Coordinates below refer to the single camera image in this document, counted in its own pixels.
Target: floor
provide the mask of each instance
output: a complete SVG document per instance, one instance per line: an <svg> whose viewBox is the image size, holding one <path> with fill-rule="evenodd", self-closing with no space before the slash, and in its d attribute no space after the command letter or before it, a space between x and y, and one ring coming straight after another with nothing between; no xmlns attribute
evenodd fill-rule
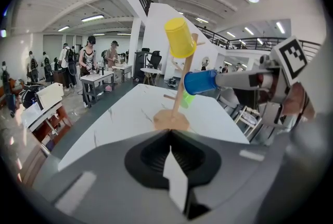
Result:
<svg viewBox="0 0 333 224"><path fill-rule="evenodd" d="M177 90L179 85L179 79L177 79L177 83L178 84L176 88L169 87L167 81L164 81L164 78L160 77L156 83L156 86L166 89ZM130 88L133 88L136 84L137 83L133 82ZM84 108L81 94L82 84L80 80L77 80L76 88L70 89L70 91L65 92L62 100L62 104L64 105L65 110L72 123L78 121L79 118L88 111L87 108ZM218 94L219 91L214 90L210 92L205 92L202 95L217 98ZM33 134L27 129L25 129L21 124L20 115L23 112L23 109L23 106L20 105L20 108L16 111L15 118L11 118L9 110L6 106L0 109L0 147L2 148L2 153L3 151L7 152L7 157L11 163L11 166L16 166L17 169L20 169L22 166L24 166L24 162L27 160L30 153L32 153L32 151L36 149L36 147L38 147L38 141L35 139ZM239 127L242 131L246 128L242 122L239 123ZM255 137L255 140L253 140L252 143L265 143L270 132L270 129L262 129L262 131L260 131L260 133Z"/></svg>

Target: round white table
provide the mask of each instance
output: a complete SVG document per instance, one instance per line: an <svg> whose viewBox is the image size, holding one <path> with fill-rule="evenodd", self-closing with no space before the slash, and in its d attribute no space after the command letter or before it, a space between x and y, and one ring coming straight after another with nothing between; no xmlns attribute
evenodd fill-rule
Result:
<svg viewBox="0 0 333 224"><path fill-rule="evenodd" d="M149 77L150 77L151 78L151 84L153 86L156 86L156 82L159 79L160 74L162 73L162 71L158 70L158 69L153 69L153 68L142 68L141 71L145 73L145 78L144 78L143 83L145 83L145 81L147 79L148 80L148 85L150 85L150 83L149 83ZM157 74L156 78L155 78L155 82L152 80L152 74Z"/></svg>

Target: wooden mug tree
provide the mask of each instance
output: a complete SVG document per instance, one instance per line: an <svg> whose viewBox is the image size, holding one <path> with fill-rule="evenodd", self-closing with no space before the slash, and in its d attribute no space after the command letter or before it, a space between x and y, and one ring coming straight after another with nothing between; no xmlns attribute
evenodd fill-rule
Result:
<svg viewBox="0 0 333 224"><path fill-rule="evenodd" d="M167 28L168 24L172 24L172 31ZM189 72L193 60L193 55L197 45L204 43L198 43L198 34L193 33L190 35L188 26L183 18L176 18L170 20L165 25L165 31L168 35L170 42L171 54L176 58L184 58L185 64L182 70L181 81L178 86L176 97L165 95L164 97L173 99L175 101L173 109L160 110L153 118L154 126L158 130L163 129L176 129L176 130L187 130L189 128L189 122L185 115L178 112L181 104L184 92L184 77Z"/></svg>

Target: gray floor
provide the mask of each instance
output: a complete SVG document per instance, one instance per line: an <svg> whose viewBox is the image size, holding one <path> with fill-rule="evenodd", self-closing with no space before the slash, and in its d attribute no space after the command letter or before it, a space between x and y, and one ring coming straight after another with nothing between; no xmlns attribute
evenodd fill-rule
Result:
<svg viewBox="0 0 333 224"><path fill-rule="evenodd" d="M128 91L130 91L134 86L138 83L134 82L132 79L126 79L126 83L117 84L116 92L110 94L112 97L113 103L119 100L123 95L125 95ZM160 77L156 86L166 88L166 89L174 89L168 86L168 83L164 81L163 77ZM65 92L62 103L65 107L65 110L71 120L72 123L77 122L89 109L84 108L83 100L82 100L82 85L81 81L78 80L78 84L75 89L71 89L68 92ZM217 98L219 94L218 90L210 91L202 93L202 95ZM32 152L32 150L38 146L38 141L33 136L33 134L27 131L23 125L21 124L20 115L23 112L23 106L21 105L20 109L17 110L15 118L11 118L7 107L3 107L0 109L0 132L2 138L4 139L5 147L8 149L8 152L11 153L9 159L12 164L18 163L17 159L21 164L24 164L28 155ZM77 126L85 127L86 123L78 123ZM240 129L245 130L246 126L242 122L239 123ZM255 144L266 144L266 139L268 138L271 128L263 128L252 143Z"/></svg>

